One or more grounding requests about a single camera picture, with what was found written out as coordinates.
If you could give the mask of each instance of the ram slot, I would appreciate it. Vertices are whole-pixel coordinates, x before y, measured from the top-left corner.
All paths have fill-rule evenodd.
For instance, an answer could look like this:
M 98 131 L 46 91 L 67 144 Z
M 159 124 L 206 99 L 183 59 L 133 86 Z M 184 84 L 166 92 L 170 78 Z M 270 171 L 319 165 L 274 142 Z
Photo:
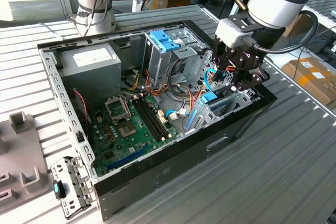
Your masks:
M 161 141 L 161 138 L 163 137 L 167 138 L 168 134 L 166 130 L 156 118 L 148 103 L 146 103 L 144 100 L 139 100 L 133 102 L 133 105 L 157 141 Z

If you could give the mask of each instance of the blue pcie slot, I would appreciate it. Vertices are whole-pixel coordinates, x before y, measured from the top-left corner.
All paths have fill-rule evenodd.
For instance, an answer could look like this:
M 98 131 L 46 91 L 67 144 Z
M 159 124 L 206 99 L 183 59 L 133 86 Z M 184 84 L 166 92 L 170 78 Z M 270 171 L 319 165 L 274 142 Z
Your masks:
M 115 162 L 115 163 L 107 166 L 107 169 L 108 170 L 112 170 L 114 168 L 117 168 L 119 166 L 122 166 L 122 165 L 124 165 L 124 164 L 132 161 L 133 159 L 136 159 L 136 158 L 142 156 L 144 154 L 145 150 L 148 147 L 149 147 L 149 145 L 147 145 L 146 147 L 142 148 L 141 150 L 138 150 L 137 152 L 134 152 L 133 154 L 131 154 L 131 155 L 127 156 L 127 157 L 124 157 L 123 159 L 121 159 L 121 160 L 119 160 L 119 161 L 117 161 L 117 162 Z
M 196 114 L 197 114 L 197 110 L 195 109 L 195 110 L 194 110 L 194 113 L 193 113 L 193 115 L 191 116 L 191 118 L 190 118 L 190 120 L 189 120 L 189 122 L 188 122 L 188 125 L 187 125 L 187 127 L 186 127 L 187 130 L 189 130 L 190 125 L 191 125 L 191 123 L 193 122 L 193 120 L 195 119 Z

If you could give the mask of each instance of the slotted metal surface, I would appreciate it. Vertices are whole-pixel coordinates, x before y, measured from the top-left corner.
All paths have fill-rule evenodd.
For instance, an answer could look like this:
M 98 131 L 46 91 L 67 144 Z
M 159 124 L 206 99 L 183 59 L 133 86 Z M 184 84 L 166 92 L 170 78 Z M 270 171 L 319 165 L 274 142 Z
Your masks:
M 309 0 L 306 6 L 312 8 L 325 18 L 336 22 L 336 18 L 330 14 L 332 10 L 336 10 L 336 0 Z
M 217 21 L 198 6 L 117 15 L 122 29 L 186 19 L 214 38 Z M 68 22 L 48 25 L 65 38 L 77 36 Z M 48 168 L 74 154 L 35 49 L 53 37 L 39 25 L 0 29 L 0 120 L 17 110 L 33 114 Z M 265 67 L 265 86 L 278 100 L 241 139 L 108 223 L 323 223 L 336 207 L 336 117 L 271 63 Z M 96 205 L 65 221 L 53 192 L 0 220 L 102 223 Z

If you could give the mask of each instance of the blue plastic clip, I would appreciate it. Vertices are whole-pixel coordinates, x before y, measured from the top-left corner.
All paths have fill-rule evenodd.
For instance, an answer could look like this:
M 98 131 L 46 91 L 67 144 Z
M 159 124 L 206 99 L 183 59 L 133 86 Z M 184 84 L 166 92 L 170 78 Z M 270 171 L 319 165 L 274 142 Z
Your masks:
M 155 43 L 157 43 L 163 51 L 168 52 L 179 49 L 181 46 L 176 44 L 171 37 L 164 31 L 152 31 L 151 36 Z
M 215 95 L 214 92 L 208 92 L 208 93 L 204 94 L 201 97 L 201 99 L 204 103 L 208 103 L 208 102 L 211 102 L 211 101 L 217 99 L 217 96 Z

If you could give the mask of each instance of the blue drive bay latch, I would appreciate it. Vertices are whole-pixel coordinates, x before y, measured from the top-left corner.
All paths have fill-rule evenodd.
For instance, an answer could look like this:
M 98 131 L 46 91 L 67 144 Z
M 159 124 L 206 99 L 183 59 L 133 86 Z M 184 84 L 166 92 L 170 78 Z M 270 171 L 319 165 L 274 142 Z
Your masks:
M 172 38 L 166 34 L 164 31 L 152 31 L 151 37 L 155 43 L 162 48 L 163 51 L 168 52 L 172 50 L 179 49 L 181 46 L 176 44 Z

